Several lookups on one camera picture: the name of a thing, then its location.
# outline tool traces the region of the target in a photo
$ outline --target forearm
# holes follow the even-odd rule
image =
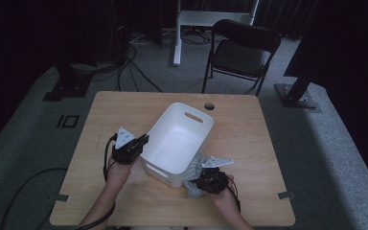
[[[104,217],[111,210],[113,204],[115,203],[115,199],[118,193],[119,191],[115,191],[109,186],[105,186],[100,196],[98,196],[94,205],[89,210],[88,214],[79,224],[79,227],[84,226],[86,224],[90,224]],[[104,222],[90,229],[94,229],[94,230],[105,229],[106,224],[107,224],[107,220],[105,220]]]

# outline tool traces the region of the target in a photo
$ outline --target black chair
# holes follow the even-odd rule
[[[214,44],[215,35],[224,36],[217,49]],[[211,78],[213,72],[219,72],[254,81],[252,89],[260,83],[255,94],[259,96],[268,66],[280,46],[280,35],[266,28],[222,19],[212,28],[212,41],[202,93],[205,92],[211,68]]]

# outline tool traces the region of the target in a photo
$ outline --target bin handle hole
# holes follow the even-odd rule
[[[163,172],[161,172],[161,171],[157,170],[157,169],[156,169],[156,168],[154,168],[153,166],[151,166],[151,165],[149,165],[149,164],[146,164],[146,166],[147,166],[147,167],[149,167],[149,169],[151,169],[151,170],[155,171],[156,173],[159,173],[159,174],[160,174],[160,175],[162,175],[163,177],[168,178],[168,176],[167,176],[165,173],[163,173]]]
[[[204,121],[202,121],[202,119],[196,117],[195,115],[188,113],[188,112],[184,112],[184,115],[186,115],[187,117],[199,122],[199,123],[204,123]]]

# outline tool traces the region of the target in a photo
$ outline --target black cable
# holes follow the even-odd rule
[[[130,60],[130,63],[133,64],[133,66],[140,72],[140,74],[151,84],[153,85],[159,92],[163,92],[157,85],[155,85],[143,72],[142,70],[133,62],[132,59],[130,59],[129,57],[126,57],[127,59]]]
[[[100,223],[104,222],[105,220],[107,220],[112,214],[113,214],[113,211],[115,211],[115,203],[113,203],[112,205],[112,208],[110,208],[109,212],[103,216],[102,218],[92,222],[92,223],[88,223],[82,227],[79,227],[77,228],[77,230],[87,230],[87,229],[90,229],[90,228],[93,228],[97,225],[99,225]]]
[[[118,134],[115,133],[115,135],[113,135],[113,136],[111,136],[109,138],[109,140],[108,140],[108,142],[106,143],[106,146],[105,146],[105,154],[104,154],[104,160],[103,160],[103,178],[105,179],[105,182],[107,180],[107,171],[108,171],[108,166],[107,166],[107,153],[108,153],[109,145],[110,145],[110,142],[111,141],[116,141],[117,138],[118,138]]]
[[[98,74],[112,73],[115,70],[117,70],[122,64],[123,64],[123,62],[120,61],[120,60],[113,60],[112,63],[109,63],[109,65],[106,65],[106,66],[101,67],[101,68],[96,68],[96,69],[93,69],[93,70],[82,70],[82,69],[79,69],[77,67],[72,67],[72,68],[74,69],[74,71],[76,71],[77,73],[80,73],[80,74],[98,75]]]
[[[235,199],[235,202],[236,202],[236,205],[238,206],[238,210],[239,212],[241,212],[241,201],[239,200],[238,198],[238,188],[236,187],[236,184],[235,184],[235,181],[226,175],[226,177],[228,179],[230,179],[232,181],[232,184],[234,185],[234,189],[235,189],[235,192],[229,187],[229,185],[226,185],[226,182],[223,181],[222,179],[220,179],[218,176],[214,175],[214,174],[211,174],[212,177],[214,177],[217,181],[219,181],[222,185],[225,185],[226,188],[229,190],[229,192],[231,192],[232,196],[234,197]]]
[[[181,40],[187,44],[191,44],[191,45],[205,45],[211,42],[211,37],[208,36],[206,33],[201,33],[201,32],[195,32],[196,35],[199,35],[200,37],[202,37],[202,41],[193,41],[191,39],[185,38],[185,37],[181,37]]]
[[[112,164],[110,164],[110,166],[108,167],[108,169],[106,170],[106,175],[109,173],[110,168],[115,165],[116,161],[112,162]]]
[[[139,92],[139,87],[137,86],[136,80],[133,77],[133,71],[132,71],[132,67],[131,66],[129,66],[129,70],[130,70],[130,77],[132,78],[134,87],[136,88],[136,91]]]
[[[115,86],[115,91],[116,91],[116,88],[118,88],[119,91],[122,91],[122,89],[121,89],[121,76],[122,76],[122,73],[124,72],[125,68],[127,68],[127,66],[130,65],[131,61],[136,58],[136,55],[137,55],[136,49],[134,49],[133,46],[130,46],[130,45],[129,45],[129,47],[131,47],[133,49],[133,52],[134,52],[133,57],[129,58],[128,56],[125,56],[125,58],[127,58],[127,61],[125,61],[125,64],[119,70],[119,73],[118,73],[118,76],[117,76],[118,82]]]
[[[64,168],[51,168],[51,169],[47,169],[47,170],[44,170],[44,171],[41,171],[41,172],[38,172],[36,174],[34,174],[33,176],[29,177],[29,179],[27,179],[23,184],[22,186],[20,186],[20,188],[16,191],[14,197],[11,199],[11,202],[7,208],[7,210],[5,211],[5,214],[4,216],[2,217],[2,220],[1,220],[1,225],[0,225],[0,229],[3,230],[5,229],[5,223],[6,223],[6,218],[8,217],[8,214],[9,214],[9,211],[11,210],[12,206],[13,206],[13,203],[14,201],[16,200],[17,196],[20,194],[20,192],[23,190],[23,188],[31,181],[33,180],[34,178],[38,177],[39,175],[41,174],[44,174],[46,172],[50,172],[50,171],[67,171],[67,169],[64,169]],[[47,218],[51,215],[52,213],[52,210],[50,211],[50,213],[46,216],[45,220],[43,220],[39,225],[38,225],[38,228],[36,229],[40,229],[41,226],[44,224],[44,222],[46,222]]]
[[[129,44],[129,47],[133,50],[134,54],[133,54],[133,57],[128,57],[128,56],[125,56],[125,58],[127,59],[125,65],[121,68],[120,72],[118,73],[118,83],[116,84],[116,87],[115,87],[115,90],[116,88],[119,89],[119,91],[122,91],[121,89],[121,76],[122,76],[122,73],[124,72],[125,68],[127,68],[128,65],[130,64],[133,64],[134,68],[139,71],[139,73],[151,84],[153,85],[159,92],[163,92],[156,84],[154,84],[144,73],[143,71],[133,62],[133,60],[136,58],[136,55],[137,55],[137,50],[131,46]],[[134,84],[136,86],[136,89],[139,91],[139,89],[137,88],[137,84],[136,84],[136,81],[134,81]]]

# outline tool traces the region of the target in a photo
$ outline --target gray carpet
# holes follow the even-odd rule
[[[164,42],[162,47],[134,44],[134,62],[163,92],[199,93],[209,45],[183,43],[181,65],[173,67],[173,42]],[[368,229],[368,170],[325,89],[310,85],[309,93],[321,110],[312,112],[282,107],[273,86],[294,83],[295,78],[283,75],[297,46],[298,41],[283,39],[259,96],[287,189],[297,194],[291,200],[296,223],[290,229]],[[114,73],[100,74],[92,80],[85,98],[43,102],[57,78],[54,68],[42,75],[0,133],[0,224],[28,178],[47,169],[68,167],[95,94],[117,89],[118,82]],[[136,91],[133,79],[140,91],[157,91],[134,67],[121,76],[123,91]],[[253,94],[250,85],[250,81],[216,75],[208,81],[206,93]],[[59,122],[61,117],[69,119]],[[31,180],[11,205],[5,229],[36,229],[40,223],[41,229],[72,229],[44,221],[64,174],[52,170]]]

